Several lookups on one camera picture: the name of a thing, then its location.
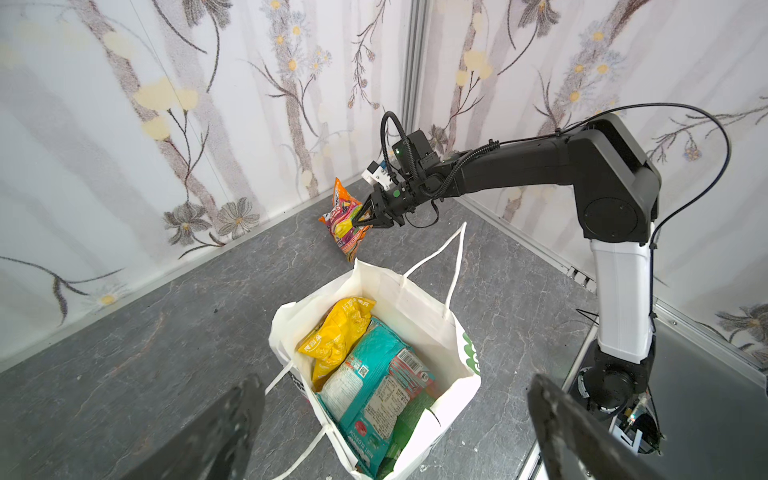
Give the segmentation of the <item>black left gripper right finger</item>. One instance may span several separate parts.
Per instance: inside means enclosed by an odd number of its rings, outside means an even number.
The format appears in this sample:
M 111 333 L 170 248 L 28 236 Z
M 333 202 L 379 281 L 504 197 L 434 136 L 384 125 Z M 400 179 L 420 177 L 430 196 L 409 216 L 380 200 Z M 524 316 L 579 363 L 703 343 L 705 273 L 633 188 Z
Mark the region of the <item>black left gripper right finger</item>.
M 641 459 L 656 453 L 661 434 L 648 396 L 606 426 L 547 376 L 533 377 L 527 405 L 550 479 L 660 479 Z

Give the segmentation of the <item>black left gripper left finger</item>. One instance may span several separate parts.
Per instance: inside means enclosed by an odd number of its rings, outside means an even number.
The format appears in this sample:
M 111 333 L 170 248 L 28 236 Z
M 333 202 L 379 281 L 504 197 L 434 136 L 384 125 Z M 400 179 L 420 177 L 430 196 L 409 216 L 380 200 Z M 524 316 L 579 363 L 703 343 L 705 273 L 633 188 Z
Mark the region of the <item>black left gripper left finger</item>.
M 265 408 L 255 374 L 235 384 L 126 479 L 242 479 Z

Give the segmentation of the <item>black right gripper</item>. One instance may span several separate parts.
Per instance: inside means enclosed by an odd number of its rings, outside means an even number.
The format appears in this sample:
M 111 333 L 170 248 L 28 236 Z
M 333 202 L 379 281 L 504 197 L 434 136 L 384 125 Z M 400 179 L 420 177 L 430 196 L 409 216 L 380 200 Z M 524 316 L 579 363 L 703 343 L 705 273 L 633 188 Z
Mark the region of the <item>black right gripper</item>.
M 404 226 L 405 215 L 414 213 L 418 206 L 428 201 L 430 198 L 423 193 L 397 188 L 385 191 L 380 185 L 375 185 L 371 195 L 352 217 L 352 226 L 373 229 Z

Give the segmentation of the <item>pink orange candy bag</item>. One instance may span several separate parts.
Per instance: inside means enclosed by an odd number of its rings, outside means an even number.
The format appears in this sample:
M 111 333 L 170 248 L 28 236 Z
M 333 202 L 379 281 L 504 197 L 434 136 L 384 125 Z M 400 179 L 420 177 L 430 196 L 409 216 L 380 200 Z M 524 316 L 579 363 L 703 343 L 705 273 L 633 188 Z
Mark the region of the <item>pink orange candy bag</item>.
M 349 194 L 338 178 L 335 179 L 331 200 L 331 211 L 323 214 L 319 221 L 328 229 L 347 261 L 353 263 L 360 243 L 370 229 L 370 226 L 355 227 L 352 222 L 362 203 Z

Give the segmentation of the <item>white floral paper bag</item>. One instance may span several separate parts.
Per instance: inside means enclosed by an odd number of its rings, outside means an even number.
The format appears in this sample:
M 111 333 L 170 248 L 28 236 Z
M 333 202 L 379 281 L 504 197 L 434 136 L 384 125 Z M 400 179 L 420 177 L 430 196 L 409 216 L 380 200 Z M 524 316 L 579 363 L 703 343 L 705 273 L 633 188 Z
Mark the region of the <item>white floral paper bag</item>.
M 479 365 L 471 339 L 450 309 L 449 300 L 437 300 L 410 279 L 408 273 L 355 261 L 353 269 L 316 290 L 299 302 L 282 305 L 272 320 L 269 346 L 292 374 L 321 424 L 320 439 L 328 439 L 346 471 L 355 479 L 358 470 L 351 443 L 345 440 L 331 416 L 311 392 L 310 363 L 299 358 L 296 347 L 317 325 L 333 301 L 351 294 L 368 294 L 376 301 L 373 313 L 414 347 L 416 355 L 437 375 L 444 388 L 435 406 L 423 414 L 402 459 L 390 473 L 392 479 L 407 478 L 428 456 L 456 418 L 467 407 L 481 385 Z

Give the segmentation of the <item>yellow chips bag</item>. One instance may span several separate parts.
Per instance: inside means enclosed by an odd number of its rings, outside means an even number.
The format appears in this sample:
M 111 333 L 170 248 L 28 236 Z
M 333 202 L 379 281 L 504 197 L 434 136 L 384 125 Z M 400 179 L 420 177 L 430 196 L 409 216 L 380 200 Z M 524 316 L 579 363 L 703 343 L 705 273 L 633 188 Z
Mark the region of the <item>yellow chips bag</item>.
M 376 301 L 348 297 L 336 302 L 297 346 L 297 352 L 313 360 L 311 383 L 320 391 L 330 376 L 368 331 Z

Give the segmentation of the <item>teal snack bag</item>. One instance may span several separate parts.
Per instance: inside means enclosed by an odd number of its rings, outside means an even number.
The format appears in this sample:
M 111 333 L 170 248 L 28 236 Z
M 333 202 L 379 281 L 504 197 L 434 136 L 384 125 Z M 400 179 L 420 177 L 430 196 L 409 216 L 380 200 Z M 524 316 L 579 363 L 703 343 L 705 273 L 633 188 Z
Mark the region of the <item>teal snack bag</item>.
M 435 375 L 410 345 L 374 317 L 319 398 L 355 454 L 357 469 L 375 478 L 398 416 L 423 390 L 436 400 Z

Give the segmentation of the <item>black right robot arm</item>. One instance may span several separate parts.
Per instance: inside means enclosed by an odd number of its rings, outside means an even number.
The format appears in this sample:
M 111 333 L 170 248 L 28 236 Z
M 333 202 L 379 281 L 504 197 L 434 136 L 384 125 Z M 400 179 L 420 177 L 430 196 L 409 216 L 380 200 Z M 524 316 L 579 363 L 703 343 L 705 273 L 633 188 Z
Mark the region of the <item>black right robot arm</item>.
M 653 268 L 661 175 L 617 109 L 555 132 L 491 140 L 440 159 L 422 132 L 384 152 L 389 185 L 375 185 L 356 227 L 403 225 L 422 204 L 485 190 L 569 186 L 596 264 L 594 362 L 580 374 L 588 410 L 613 416 L 648 388 L 655 357 Z

